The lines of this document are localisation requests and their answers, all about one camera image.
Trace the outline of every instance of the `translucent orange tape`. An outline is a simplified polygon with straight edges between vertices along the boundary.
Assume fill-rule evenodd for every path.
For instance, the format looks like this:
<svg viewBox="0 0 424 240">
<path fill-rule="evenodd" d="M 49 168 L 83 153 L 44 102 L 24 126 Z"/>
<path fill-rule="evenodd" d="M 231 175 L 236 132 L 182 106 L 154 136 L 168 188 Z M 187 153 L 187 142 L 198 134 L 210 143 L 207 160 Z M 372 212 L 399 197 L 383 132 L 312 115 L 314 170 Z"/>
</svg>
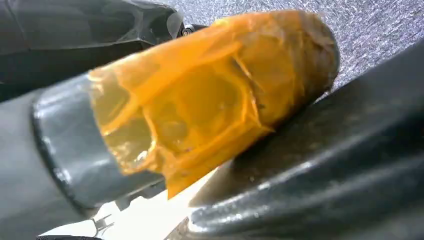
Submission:
<svg viewBox="0 0 424 240">
<path fill-rule="evenodd" d="M 92 109 L 123 172 L 172 197 L 330 89 L 338 57 L 315 14 L 227 17 L 91 71 Z"/>
</svg>

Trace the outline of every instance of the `gray carpet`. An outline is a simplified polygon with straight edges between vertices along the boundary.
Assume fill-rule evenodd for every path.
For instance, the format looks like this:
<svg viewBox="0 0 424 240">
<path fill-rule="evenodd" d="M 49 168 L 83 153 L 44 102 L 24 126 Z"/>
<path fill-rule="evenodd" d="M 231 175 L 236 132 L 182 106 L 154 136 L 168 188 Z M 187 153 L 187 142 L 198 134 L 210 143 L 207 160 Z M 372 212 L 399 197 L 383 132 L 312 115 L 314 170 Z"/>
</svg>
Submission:
<svg viewBox="0 0 424 240">
<path fill-rule="evenodd" d="M 303 9 L 318 13 L 334 31 L 341 52 L 335 89 L 424 38 L 424 0 L 161 0 L 208 25 L 245 12 Z"/>
</svg>

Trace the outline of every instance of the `black plastic part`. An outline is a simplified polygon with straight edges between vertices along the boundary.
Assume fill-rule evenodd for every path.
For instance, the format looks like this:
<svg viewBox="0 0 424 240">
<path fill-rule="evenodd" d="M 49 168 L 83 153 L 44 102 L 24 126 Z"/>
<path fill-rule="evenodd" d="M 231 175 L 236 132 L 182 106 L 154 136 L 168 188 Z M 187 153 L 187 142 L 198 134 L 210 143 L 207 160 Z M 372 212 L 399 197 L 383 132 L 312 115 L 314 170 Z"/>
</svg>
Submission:
<svg viewBox="0 0 424 240">
<path fill-rule="evenodd" d="M 222 166 L 167 239 L 424 239 L 423 62 L 421 41 Z"/>
<path fill-rule="evenodd" d="M 0 55 L 0 102 L 74 77 L 97 66 L 144 50 L 147 44 L 31 50 Z"/>
<path fill-rule="evenodd" d="M 85 74 L 50 87 L 34 104 L 33 117 L 45 159 L 68 196 L 83 208 L 98 208 L 164 178 L 120 172 L 97 128 L 90 90 Z"/>
<path fill-rule="evenodd" d="M 142 0 L 0 0 L 0 102 L 172 40 L 182 21 Z"/>
<path fill-rule="evenodd" d="M 37 149 L 30 93 L 0 104 L 0 240 L 30 240 L 52 228 L 80 222 Z"/>
<path fill-rule="evenodd" d="M 187 24 L 184 26 L 184 29 L 181 31 L 181 35 L 187 36 L 190 35 L 196 31 L 202 30 L 204 28 L 207 28 L 206 25 L 199 25 L 199 24 Z"/>
<path fill-rule="evenodd" d="M 130 206 L 132 200 L 138 197 L 151 199 L 155 197 L 156 195 L 162 193 L 166 189 L 167 189 L 167 186 L 165 184 L 165 180 L 159 181 L 151 186 L 144 187 L 141 191 L 136 192 L 130 196 L 126 196 L 118 200 L 115 200 L 115 204 L 118 207 L 118 209 L 122 211 Z"/>
</svg>

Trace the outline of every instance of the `wrapped tube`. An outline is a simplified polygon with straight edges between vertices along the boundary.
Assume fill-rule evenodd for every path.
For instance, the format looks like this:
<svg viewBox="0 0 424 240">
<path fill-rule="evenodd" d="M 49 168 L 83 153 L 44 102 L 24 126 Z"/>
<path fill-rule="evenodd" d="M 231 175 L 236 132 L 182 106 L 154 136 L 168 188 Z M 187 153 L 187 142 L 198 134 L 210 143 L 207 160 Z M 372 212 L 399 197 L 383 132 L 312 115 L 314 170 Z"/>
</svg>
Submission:
<svg viewBox="0 0 424 240">
<path fill-rule="evenodd" d="M 329 90 L 339 52 L 312 13 L 250 13 L 90 72 L 92 108 L 124 173 L 172 197 Z"/>
</svg>

